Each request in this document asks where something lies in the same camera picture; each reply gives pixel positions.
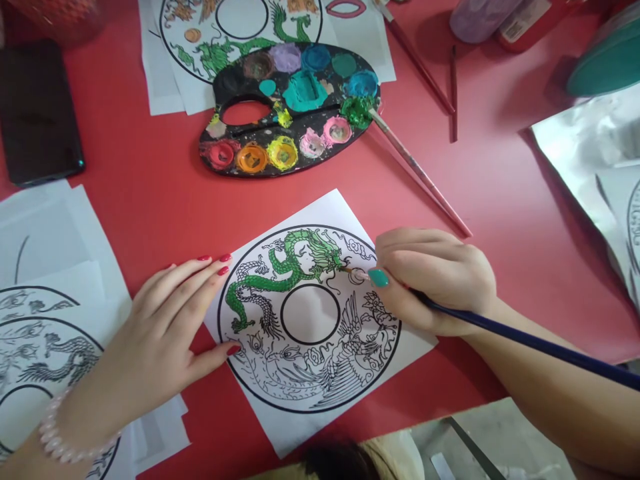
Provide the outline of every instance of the smartphone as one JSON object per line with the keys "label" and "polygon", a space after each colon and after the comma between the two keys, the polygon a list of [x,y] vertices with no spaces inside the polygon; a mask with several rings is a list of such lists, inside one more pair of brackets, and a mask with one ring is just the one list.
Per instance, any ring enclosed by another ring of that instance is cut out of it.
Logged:
{"label": "smartphone", "polygon": [[0,132],[18,187],[84,170],[65,64],[53,40],[0,50]]}

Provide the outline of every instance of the teal nail polish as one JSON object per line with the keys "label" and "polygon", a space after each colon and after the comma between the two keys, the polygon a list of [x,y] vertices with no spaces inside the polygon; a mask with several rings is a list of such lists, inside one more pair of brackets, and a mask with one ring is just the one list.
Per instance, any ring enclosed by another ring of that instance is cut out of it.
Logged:
{"label": "teal nail polish", "polygon": [[389,278],[386,273],[379,269],[369,270],[369,277],[374,286],[378,288],[386,287],[389,284]]}

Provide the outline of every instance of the person's hair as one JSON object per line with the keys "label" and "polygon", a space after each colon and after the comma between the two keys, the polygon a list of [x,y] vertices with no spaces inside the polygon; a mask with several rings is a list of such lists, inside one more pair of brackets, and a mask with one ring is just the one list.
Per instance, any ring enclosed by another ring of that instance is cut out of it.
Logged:
{"label": "person's hair", "polygon": [[[385,471],[379,471],[378,464]],[[365,449],[352,441],[332,442],[309,448],[302,459],[307,475],[316,474],[319,480],[397,480],[393,470],[375,449]]]}

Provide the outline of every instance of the hand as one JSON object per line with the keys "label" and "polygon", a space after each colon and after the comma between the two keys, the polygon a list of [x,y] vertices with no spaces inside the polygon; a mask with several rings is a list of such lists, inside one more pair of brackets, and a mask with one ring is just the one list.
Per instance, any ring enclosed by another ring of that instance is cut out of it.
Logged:
{"label": "hand", "polygon": [[60,406],[58,426],[69,444],[100,447],[239,350],[238,342],[198,356],[189,350],[231,261],[201,258],[172,265],[142,286],[128,320]]}
{"label": "hand", "polygon": [[484,254],[440,230],[400,228],[375,242],[378,269],[369,271],[386,308],[400,320],[434,335],[468,336],[479,329],[422,304],[402,284],[434,302],[457,310],[491,315],[495,277]]}

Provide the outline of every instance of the blue paintbrush handle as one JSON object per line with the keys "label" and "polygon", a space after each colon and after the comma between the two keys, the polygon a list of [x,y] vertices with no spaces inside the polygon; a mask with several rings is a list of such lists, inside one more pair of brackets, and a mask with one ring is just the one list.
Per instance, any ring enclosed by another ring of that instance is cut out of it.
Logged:
{"label": "blue paintbrush handle", "polygon": [[534,337],[533,335],[517,330],[515,328],[508,327],[506,325],[503,325],[502,323],[498,323],[494,320],[489,320],[488,318],[485,318],[482,315],[478,315],[477,313],[443,307],[442,305],[431,300],[421,291],[414,289],[409,290],[411,290],[411,292],[416,297],[418,297],[418,300],[420,300],[422,303],[433,310],[441,311],[442,313],[446,313],[452,317],[456,317],[462,321],[471,323],[472,325],[480,327],[484,330],[488,330],[492,333],[495,333],[496,335],[508,338],[510,340],[513,340],[514,342],[526,345],[527,347],[541,351],[557,359],[564,360],[565,362],[575,365],[576,367],[580,367],[584,370],[595,373],[596,375],[600,375],[601,377],[608,378],[609,380],[612,380],[616,383],[620,383],[621,385],[625,385],[629,388],[640,391],[640,376],[634,375],[633,373],[623,370],[620,367],[616,367],[603,361],[596,360],[592,357],[589,357],[588,355],[584,355],[580,352],[561,347],[560,345],[556,345],[555,343],[552,343],[550,341]]}

